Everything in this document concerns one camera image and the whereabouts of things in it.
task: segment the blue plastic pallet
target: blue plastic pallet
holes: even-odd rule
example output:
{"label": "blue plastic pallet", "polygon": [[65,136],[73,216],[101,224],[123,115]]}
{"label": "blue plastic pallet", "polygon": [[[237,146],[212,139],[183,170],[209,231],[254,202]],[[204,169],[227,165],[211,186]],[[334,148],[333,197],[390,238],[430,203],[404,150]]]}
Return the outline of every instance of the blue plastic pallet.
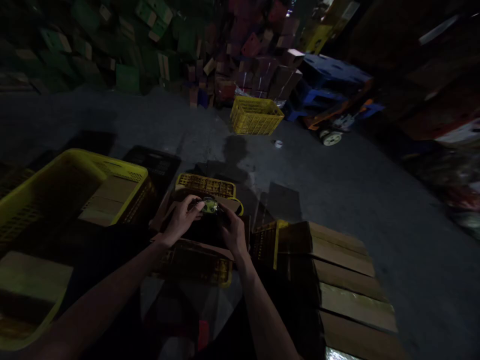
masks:
{"label": "blue plastic pallet", "polygon": [[372,77],[359,68],[324,55],[305,54],[299,70],[315,89],[330,89],[351,96]]}
{"label": "blue plastic pallet", "polygon": [[325,88],[316,89],[311,87],[305,79],[300,79],[295,87],[298,95],[298,100],[304,106],[320,106],[325,107],[326,102],[316,100],[316,97],[322,97],[330,100],[335,100],[338,103],[347,101],[348,98],[340,92],[331,91]]}

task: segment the concrete floor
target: concrete floor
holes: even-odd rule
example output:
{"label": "concrete floor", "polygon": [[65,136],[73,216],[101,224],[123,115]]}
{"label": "concrete floor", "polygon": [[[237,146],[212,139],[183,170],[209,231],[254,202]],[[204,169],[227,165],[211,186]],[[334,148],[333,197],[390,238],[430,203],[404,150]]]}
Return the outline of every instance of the concrete floor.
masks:
{"label": "concrete floor", "polygon": [[[279,219],[310,220],[361,239],[393,304],[399,337],[413,359],[479,358],[480,247],[441,204],[379,149],[352,133],[322,146],[297,123],[272,136],[235,136],[228,111],[191,109],[154,89],[135,97],[77,89],[0,98],[0,161],[27,165],[82,130],[114,134],[109,155],[142,145],[239,183],[255,212],[262,199]],[[276,149],[272,141],[282,140]]]}

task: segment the cardboard box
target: cardboard box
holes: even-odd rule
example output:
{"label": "cardboard box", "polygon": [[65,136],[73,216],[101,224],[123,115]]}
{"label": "cardboard box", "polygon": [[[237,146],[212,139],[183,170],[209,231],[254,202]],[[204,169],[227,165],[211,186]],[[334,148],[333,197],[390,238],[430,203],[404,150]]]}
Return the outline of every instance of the cardboard box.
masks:
{"label": "cardboard box", "polygon": [[194,83],[195,82],[195,78],[196,78],[196,69],[195,69],[195,66],[189,66],[187,65],[186,66],[186,71],[188,73],[188,81],[191,82],[191,83]]}
{"label": "cardboard box", "polygon": [[140,0],[135,8],[135,14],[150,28],[154,26],[157,20],[157,14],[144,1]]}
{"label": "cardboard box", "polygon": [[291,86],[294,84],[292,87],[294,88],[302,78],[302,75],[303,74],[300,72],[300,70],[279,65],[276,69],[275,75],[272,78],[272,83],[282,86]]}
{"label": "cardboard box", "polygon": [[158,53],[158,66],[160,67],[160,76],[170,82],[177,80],[180,76],[180,57],[173,50]]}
{"label": "cardboard box", "polygon": [[199,101],[199,88],[192,86],[188,92],[188,96],[190,99],[190,107],[196,109]]}
{"label": "cardboard box", "polygon": [[395,336],[324,311],[318,314],[323,324],[325,359],[342,358],[341,354],[333,355],[336,351],[364,360],[408,359]]}
{"label": "cardboard box", "polygon": [[263,33],[263,37],[261,39],[261,50],[260,52],[262,54],[266,54],[269,50],[269,47],[270,47],[270,42],[272,41],[272,39],[274,38],[274,32],[270,29],[267,29],[265,30],[265,32]]}
{"label": "cardboard box", "polygon": [[252,60],[251,70],[256,77],[272,77],[279,66],[279,61],[272,56],[257,56]]}
{"label": "cardboard box", "polygon": [[46,46],[51,52],[72,52],[72,47],[70,46],[69,40],[62,33],[45,28],[41,28],[40,33],[43,37],[43,40],[45,40]]}
{"label": "cardboard box", "polygon": [[100,226],[109,226],[136,187],[134,181],[109,176],[88,200],[78,218]]}
{"label": "cardboard box", "polygon": [[232,79],[235,81],[235,84],[238,85],[239,88],[252,88],[252,79],[254,74],[247,71],[236,71]]}
{"label": "cardboard box", "polygon": [[295,49],[288,49],[285,51],[280,59],[282,65],[296,69],[304,60],[305,54]]}
{"label": "cardboard box", "polygon": [[[171,191],[167,191],[167,193],[163,197],[163,200],[161,201],[160,206],[158,208],[158,211],[156,212],[156,215],[154,217],[156,219],[156,221],[152,222],[150,224],[150,228],[158,230],[160,232],[165,230],[165,228],[168,225],[170,214],[174,211],[175,207],[178,204],[178,202],[175,201],[174,198],[179,197],[178,196],[179,190],[180,189],[176,190],[173,194],[171,193]],[[215,199],[219,203],[221,203],[224,206],[231,209],[232,211],[236,211],[237,208],[240,206],[237,201],[228,200],[228,199],[225,199],[225,198],[222,198],[222,197],[216,197]],[[250,237],[249,237],[249,234],[250,234],[250,216],[241,216],[240,218],[242,219],[242,221],[244,223],[244,226],[245,226],[245,241],[246,241],[246,244],[247,244],[247,248],[249,248],[249,243],[250,243]],[[211,220],[213,220],[215,222],[215,224],[217,224],[218,220],[216,218],[211,218]],[[192,226],[200,225],[201,221],[203,221],[203,220],[196,221]],[[220,256],[222,256],[224,258],[227,258],[227,259],[230,259],[232,261],[235,261],[232,253],[227,249],[227,246],[225,245],[223,240],[220,240],[219,243],[217,243],[217,245],[214,245],[214,244],[212,244],[211,237],[200,236],[200,237],[198,237],[198,239],[202,239],[202,241],[203,241],[203,239],[205,239],[205,242],[199,242],[199,241],[194,240],[193,237],[192,237],[192,235],[197,235],[198,231],[194,228],[193,229],[190,228],[190,229],[192,231],[187,231],[180,238],[180,240],[188,241],[188,242],[196,244],[196,245],[198,245],[198,246],[200,246],[204,249],[209,249],[209,250],[215,251]]]}
{"label": "cardboard box", "polygon": [[163,0],[146,0],[153,11],[158,15],[158,18],[165,24],[169,25],[174,17],[172,10]]}
{"label": "cardboard box", "polygon": [[252,95],[254,98],[259,98],[259,99],[266,99],[266,98],[267,98],[267,92],[266,92],[266,91],[255,91],[255,90],[252,90],[252,91],[251,91],[251,95]]}
{"label": "cardboard box", "polygon": [[140,94],[140,71],[133,66],[117,64],[116,69],[116,88],[128,94]]}
{"label": "cardboard box", "polygon": [[261,49],[262,45],[259,38],[254,32],[252,32],[246,42],[243,44],[241,48],[241,53],[243,54],[243,56],[246,56],[248,58],[254,58],[259,54]]}
{"label": "cardboard box", "polygon": [[215,62],[214,58],[212,57],[206,65],[203,67],[203,71],[205,74],[208,76],[212,72],[213,69],[217,66],[217,63]]}
{"label": "cardboard box", "polygon": [[270,87],[271,79],[270,75],[255,76],[252,80],[251,89],[253,91],[267,92]]}
{"label": "cardboard box", "polygon": [[198,59],[196,61],[195,74],[196,74],[197,79],[200,79],[200,77],[204,74],[204,60],[203,59]]}
{"label": "cardboard box", "polygon": [[274,22],[271,27],[280,35],[295,35],[299,29],[300,20],[295,17],[286,17],[281,21]]}
{"label": "cardboard box", "polygon": [[295,36],[293,35],[282,35],[278,38],[276,43],[277,48],[288,49],[294,45]]}
{"label": "cardboard box", "polygon": [[223,75],[230,74],[230,64],[226,61],[217,61],[216,72]]}
{"label": "cardboard box", "polygon": [[372,260],[363,242],[313,222],[304,221],[282,228],[278,235],[278,253],[308,254],[370,277],[375,276]]}
{"label": "cardboard box", "polygon": [[350,290],[353,293],[364,295],[381,302],[388,302],[376,278],[317,259],[313,259],[312,261],[320,282],[337,288]]}
{"label": "cardboard box", "polygon": [[394,308],[367,296],[320,283],[321,308],[348,318],[397,332]]}

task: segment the warehouse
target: warehouse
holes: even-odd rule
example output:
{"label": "warehouse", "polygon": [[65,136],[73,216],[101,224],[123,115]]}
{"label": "warehouse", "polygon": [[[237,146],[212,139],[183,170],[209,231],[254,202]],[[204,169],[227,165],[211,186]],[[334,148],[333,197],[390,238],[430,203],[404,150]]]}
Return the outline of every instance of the warehouse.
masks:
{"label": "warehouse", "polygon": [[[2,19],[16,14],[1,46],[6,357],[31,354],[34,337],[46,339],[46,326],[71,314],[65,290],[85,254],[106,259],[89,252],[101,231],[156,229],[150,220],[161,218],[162,233],[187,193],[241,214],[252,259],[285,282],[280,296],[293,293],[311,310],[293,313],[320,327],[296,333],[264,284],[304,359],[478,354],[475,6],[425,0],[406,19],[400,1],[307,3],[1,7]],[[199,19],[213,20],[203,27]],[[384,31],[370,41],[379,19]],[[439,24],[436,38],[410,42]],[[323,47],[307,41],[313,35],[324,36]],[[248,114],[260,103],[278,110]],[[440,123],[440,113],[453,120]],[[205,351],[239,317],[248,293],[238,261],[207,232],[212,216],[204,213],[141,282],[146,335],[132,343],[154,339],[150,356],[215,357]],[[20,281],[21,265],[43,270]],[[26,298],[33,311],[12,306]]]}

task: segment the finger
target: finger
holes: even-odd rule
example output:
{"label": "finger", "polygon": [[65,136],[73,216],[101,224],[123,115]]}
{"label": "finger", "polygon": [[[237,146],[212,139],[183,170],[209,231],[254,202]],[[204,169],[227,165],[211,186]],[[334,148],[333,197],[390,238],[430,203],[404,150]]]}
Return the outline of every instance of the finger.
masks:
{"label": "finger", "polygon": [[188,195],[185,199],[183,199],[183,201],[181,202],[180,204],[180,210],[184,211],[185,213],[187,212],[188,208],[189,208],[189,205],[190,203],[194,200],[194,199],[198,199],[198,200],[201,200],[201,198],[199,196],[196,196],[196,195]]}
{"label": "finger", "polygon": [[219,205],[221,206],[221,208],[223,209],[223,211],[226,212],[228,218],[230,219],[230,221],[233,223],[237,220],[239,220],[240,218],[232,211],[230,210],[228,207],[226,207],[225,205],[219,203]]}
{"label": "finger", "polygon": [[197,217],[197,215],[200,213],[200,211],[204,208],[204,206],[205,206],[205,201],[200,201],[198,204],[196,204],[194,207],[190,209],[187,216],[191,218],[193,221]]}

